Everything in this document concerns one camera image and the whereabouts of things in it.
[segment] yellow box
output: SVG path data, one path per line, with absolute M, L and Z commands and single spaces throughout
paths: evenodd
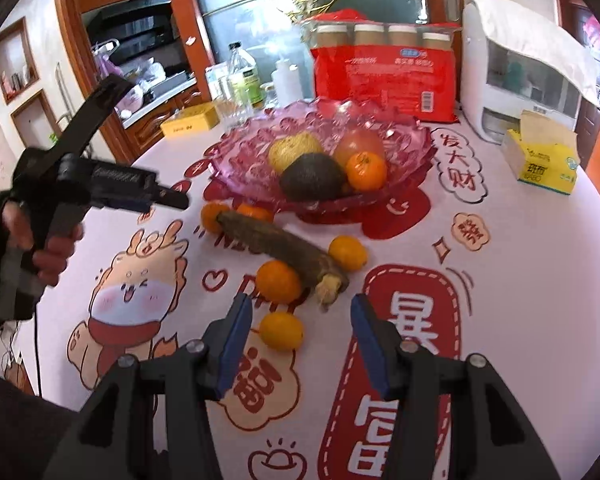
M 520 117 L 520 131 L 505 134 L 502 152 L 520 182 L 571 194 L 580 159 L 576 135 L 567 127 L 525 111 Z
M 202 103 L 184 108 L 179 114 L 164 121 L 160 127 L 165 137 L 206 132 L 220 122 L 213 103 Z

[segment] dashed white border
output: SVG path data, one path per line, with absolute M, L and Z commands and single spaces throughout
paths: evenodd
M 368 282 L 366 282 L 366 284 L 365 284 L 364 293 L 367 295 L 369 294 L 371 284 L 374 282 L 374 280 L 378 276 L 382 276 L 383 274 L 386 274 L 388 272 L 394 273 L 394 274 L 415 274 L 416 276 L 425 276 L 432 280 L 438 280 L 446 288 L 446 291 L 451 296 L 451 304 L 454 309 L 455 340 L 454 340 L 453 359 L 456 359 L 456 360 L 459 359 L 460 358 L 460 339 L 461 339 L 460 314 L 459 314 L 459 306 L 458 306 L 458 294 L 456 294 L 456 290 L 454 289 L 452 283 L 445 276 L 443 276 L 439 272 L 435 272 L 435 271 L 422 272 L 421 270 L 416 270 L 413 267 L 408 267 L 408 266 L 399 266 L 398 267 L 398 266 L 396 266 L 396 264 L 387 264 L 387 265 L 379 266 L 378 269 L 379 270 L 377 272 L 373 273 L 373 275 L 368 279 Z M 329 456 L 328 455 L 329 447 L 331 445 L 331 439 L 333 437 L 333 430 L 336 427 L 336 422 L 338 421 L 338 415 L 340 414 L 340 409 L 342 408 L 342 400 L 344 399 L 345 391 L 347 389 L 347 383 L 349 383 L 350 370 L 351 370 L 351 367 L 353 366 L 353 361 L 354 361 L 354 357 L 356 354 L 356 350 L 358 350 L 358 342 L 357 341 L 355 341 L 353 343 L 353 345 L 351 346 L 351 350 L 350 350 L 349 354 L 347 355 L 347 357 L 349 357 L 349 360 L 347 362 L 347 368 L 346 368 L 346 373 L 344 375 L 344 379 L 342 380 L 342 390 L 341 390 L 340 396 L 338 398 L 338 403 L 336 404 L 335 410 L 333 412 L 334 413 L 333 422 L 331 423 L 331 427 L 329 428 L 329 433 L 326 435 L 327 442 L 324 445 L 324 453 L 322 455 L 322 461 L 321 461 L 322 465 L 323 465 L 323 472 L 324 472 L 324 478 L 322 480 L 331 480 L 331 477 L 329 475 L 328 464 L 327 464 L 327 458 Z M 448 401 L 446 403 L 446 407 L 445 407 L 445 417 L 442 419 L 442 431 L 438 435 L 438 441 L 436 443 L 436 454 L 437 455 L 440 455 L 440 451 L 442 450 L 442 445 L 445 441 L 445 437 L 448 432 L 449 419 L 450 419 L 449 413 L 450 412 L 451 412 L 451 401 Z

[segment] barcode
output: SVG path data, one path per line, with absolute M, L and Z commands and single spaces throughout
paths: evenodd
M 433 111 L 433 92 L 422 93 L 422 103 L 420 104 L 420 110 L 424 113 L 431 113 Z

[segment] metal screw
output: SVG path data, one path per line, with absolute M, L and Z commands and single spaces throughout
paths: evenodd
M 136 362 L 136 358 L 133 357 L 132 355 L 129 354 L 125 354 L 123 356 L 120 356 L 118 358 L 118 365 L 121 368 L 129 368 L 130 366 L 132 366 L 134 363 Z
M 418 343 L 415 341 L 403 341 L 400 343 L 400 350 L 407 352 L 407 354 L 415 354 L 418 348 Z
M 192 339 L 186 344 L 186 348 L 190 354 L 199 354 L 205 349 L 205 342 L 202 339 Z
M 476 368 L 484 368 L 487 365 L 487 359 L 481 354 L 472 354 L 469 357 L 469 362 Z

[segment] human hand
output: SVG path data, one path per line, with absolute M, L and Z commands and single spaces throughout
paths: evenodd
M 8 243 L 29 251 L 33 247 L 33 232 L 29 219 L 15 202 L 7 202 L 2 210 L 2 224 L 10 234 Z M 84 228 L 78 224 L 69 237 L 54 236 L 46 241 L 44 250 L 33 253 L 33 264 L 39 269 L 38 277 L 44 285 L 56 286 L 67 260 L 74 254 L 75 243 L 84 237 Z

